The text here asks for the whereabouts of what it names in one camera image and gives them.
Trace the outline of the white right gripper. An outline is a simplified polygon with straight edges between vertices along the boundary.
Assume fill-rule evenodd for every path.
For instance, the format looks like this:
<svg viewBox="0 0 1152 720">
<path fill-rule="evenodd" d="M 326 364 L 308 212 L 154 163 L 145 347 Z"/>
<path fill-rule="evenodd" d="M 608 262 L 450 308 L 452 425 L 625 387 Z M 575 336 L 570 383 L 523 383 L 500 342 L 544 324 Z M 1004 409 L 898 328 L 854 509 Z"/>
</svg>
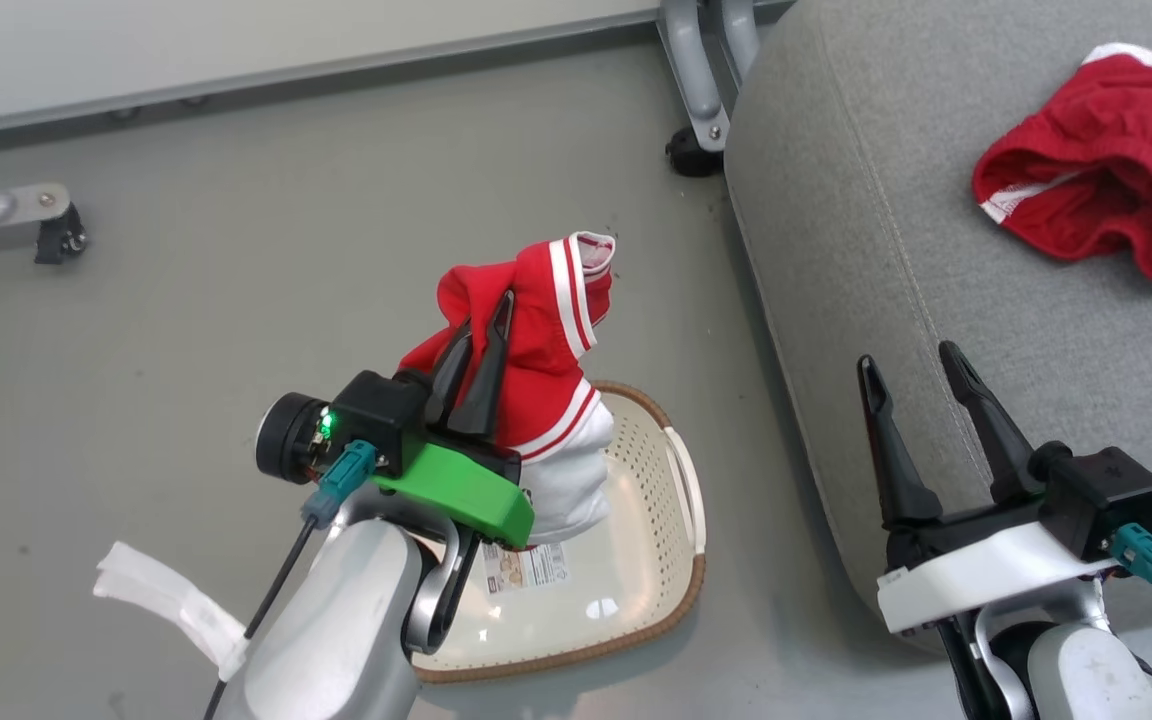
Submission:
<svg viewBox="0 0 1152 720">
<path fill-rule="evenodd" d="M 952 395 L 972 419 L 992 475 L 993 502 L 1016 505 L 1043 495 L 1043 483 L 1028 468 L 1033 446 L 964 351 L 942 341 L 940 359 Z M 938 529 L 925 524 L 940 520 L 940 497 L 922 483 L 873 356 L 859 357 L 858 382 L 882 528 L 904 526 L 890 535 L 888 570 L 877 582 L 888 632 L 914 632 L 970 611 L 980 612 L 993 629 L 1006 620 L 1036 619 L 1105 628 L 1102 578 L 1117 570 L 1117 561 L 1079 559 L 1039 521 L 998 529 L 956 550 L 935 550 Z"/>
</svg>

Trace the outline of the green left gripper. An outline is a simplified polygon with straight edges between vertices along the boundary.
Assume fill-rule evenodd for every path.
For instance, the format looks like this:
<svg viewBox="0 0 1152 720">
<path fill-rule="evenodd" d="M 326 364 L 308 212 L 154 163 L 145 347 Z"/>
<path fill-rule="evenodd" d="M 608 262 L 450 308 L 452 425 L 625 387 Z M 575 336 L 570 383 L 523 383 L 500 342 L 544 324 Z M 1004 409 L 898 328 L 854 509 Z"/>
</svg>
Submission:
<svg viewBox="0 0 1152 720">
<path fill-rule="evenodd" d="M 372 473 L 371 483 L 444 511 L 454 523 L 479 533 L 483 541 L 524 550 L 530 546 L 535 509 L 520 486 L 521 455 L 486 442 L 497 438 L 513 313 L 515 291 L 507 290 L 483 332 L 479 369 L 460 406 L 473 357 L 470 320 L 454 331 L 431 372 L 426 425 L 470 438 L 430 434 L 401 473 L 381 468 Z"/>
</svg>

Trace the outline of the red white striped jersey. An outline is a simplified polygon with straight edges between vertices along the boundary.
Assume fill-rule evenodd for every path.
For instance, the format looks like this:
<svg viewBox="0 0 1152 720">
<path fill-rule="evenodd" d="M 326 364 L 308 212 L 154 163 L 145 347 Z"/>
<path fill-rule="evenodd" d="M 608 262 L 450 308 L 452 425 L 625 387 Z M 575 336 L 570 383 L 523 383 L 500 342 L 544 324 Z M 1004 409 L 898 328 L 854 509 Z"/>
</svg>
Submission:
<svg viewBox="0 0 1152 720">
<path fill-rule="evenodd" d="M 521 457 L 520 486 L 535 509 L 532 547 L 570 541 L 611 510 L 604 454 L 614 416 L 581 357 L 594 348 L 596 325 L 611 310 L 614 252 L 611 234 L 575 232 L 532 243 L 507 263 L 454 266 L 435 287 L 444 329 L 399 361 L 403 370 L 433 372 L 454 332 L 468 324 L 476 372 L 498 302 L 513 293 L 495 438 Z"/>
</svg>

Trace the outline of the red mesh shorts white stripes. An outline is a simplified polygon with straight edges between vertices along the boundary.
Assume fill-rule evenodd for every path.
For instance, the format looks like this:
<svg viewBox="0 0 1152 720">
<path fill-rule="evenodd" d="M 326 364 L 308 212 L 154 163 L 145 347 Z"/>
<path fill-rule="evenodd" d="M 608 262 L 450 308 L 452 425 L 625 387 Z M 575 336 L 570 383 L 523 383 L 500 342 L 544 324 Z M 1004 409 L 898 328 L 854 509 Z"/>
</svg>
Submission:
<svg viewBox="0 0 1152 720">
<path fill-rule="evenodd" d="M 1152 50 L 1094 47 L 980 156 L 973 200 L 1049 258 L 1129 252 L 1152 281 Z"/>
</svg>

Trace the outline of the grey fabric sofa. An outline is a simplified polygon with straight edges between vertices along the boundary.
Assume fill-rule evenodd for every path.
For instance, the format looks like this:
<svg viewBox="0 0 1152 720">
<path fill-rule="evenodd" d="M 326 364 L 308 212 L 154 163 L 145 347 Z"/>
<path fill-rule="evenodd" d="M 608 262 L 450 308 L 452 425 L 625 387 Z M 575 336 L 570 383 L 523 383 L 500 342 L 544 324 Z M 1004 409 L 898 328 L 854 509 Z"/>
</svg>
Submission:
<svg viewBox="0 0 1152 720">
<path fill-rule="evenodd" d="M 972 194 L 983 152 L 1106 41 L 1152 50 L 1152 0 L 797 0 L 742 82 L 732 205 L 826 547 L 869 609 L 887 535 L 863 355 L 948 511 L 988 502 L 991 473 L 943 340 L 1030 442 L 1117 446 L 1152 471 L 1152 282 L 1126 255 L 1044 258 Z"/>
</svg>

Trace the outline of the printed paper label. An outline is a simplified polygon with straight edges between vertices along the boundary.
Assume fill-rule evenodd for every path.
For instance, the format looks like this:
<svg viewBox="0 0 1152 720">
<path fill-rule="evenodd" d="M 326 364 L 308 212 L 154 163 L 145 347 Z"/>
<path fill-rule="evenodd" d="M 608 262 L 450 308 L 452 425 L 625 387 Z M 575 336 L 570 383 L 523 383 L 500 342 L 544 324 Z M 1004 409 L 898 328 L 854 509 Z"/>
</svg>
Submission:
<svg viewBox="0 0 1152 720">
<path fill-rule="evenodd" d="M 488 594 L 530 591 L 573 579 L 563 544 L 540 544 L 524 551 L 507 551 L 485 544 L 480 547 L 480 555 Z"/>
</svg>

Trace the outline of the cream laundry basket brown rim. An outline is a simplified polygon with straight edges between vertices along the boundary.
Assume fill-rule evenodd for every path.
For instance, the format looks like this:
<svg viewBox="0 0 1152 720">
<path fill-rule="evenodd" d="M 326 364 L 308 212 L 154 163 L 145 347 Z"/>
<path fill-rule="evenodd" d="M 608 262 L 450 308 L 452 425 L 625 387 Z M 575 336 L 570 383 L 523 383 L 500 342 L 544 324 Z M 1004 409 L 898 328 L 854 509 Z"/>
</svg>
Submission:
<svg viewBox="0 0 1152 720">
<path fill-rule="evenodd" d="M 562 541 L 573 579 L 488 594 L 480 550 L 444 646 L 414 655 L 426 684 L 494 682 L 639 647 L 692 609 L 707 570 L 707 516 L 684 438 L 641 389 L 600 382 L 614 416 L 607 520 Z"/>
</svg>

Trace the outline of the black caster wheel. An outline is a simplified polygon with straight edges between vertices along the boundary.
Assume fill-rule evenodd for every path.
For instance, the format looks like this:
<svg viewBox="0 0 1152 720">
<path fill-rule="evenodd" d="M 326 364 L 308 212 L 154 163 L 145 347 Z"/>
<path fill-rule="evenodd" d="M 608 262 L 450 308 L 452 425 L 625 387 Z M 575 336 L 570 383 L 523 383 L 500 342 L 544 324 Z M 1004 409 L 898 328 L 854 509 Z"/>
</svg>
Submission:
<svg viewBox="0 0 1152 720">
<path fill-rule="evenodd" d="M 60 217 L 45 220 L 38 228 L 35 264 L 59 266 L 78 258 L 88 249 L 88 234 L 79 210 L 69 204 Z"/>
<path fill-rule="evenodd" d="M 691 127 L 673 132 L 664 152 L 670 169 L 685 179 L 707 179 L 723 170 L 723 152 L 704 150 Z"/>
</svg>

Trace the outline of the white partition panel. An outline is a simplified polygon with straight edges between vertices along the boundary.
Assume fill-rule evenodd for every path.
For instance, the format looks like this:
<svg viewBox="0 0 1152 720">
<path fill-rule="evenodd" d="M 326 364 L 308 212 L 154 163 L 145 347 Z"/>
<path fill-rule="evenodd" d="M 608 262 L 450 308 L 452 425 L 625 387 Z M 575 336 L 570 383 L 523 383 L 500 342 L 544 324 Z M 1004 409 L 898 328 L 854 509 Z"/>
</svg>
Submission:
<svg viewBox="0 0 1152 720">
<path fill-rule="evenodd" d="M 0 129 L 653 22 L 660 0 L 0 0 Z"/>
</svg>

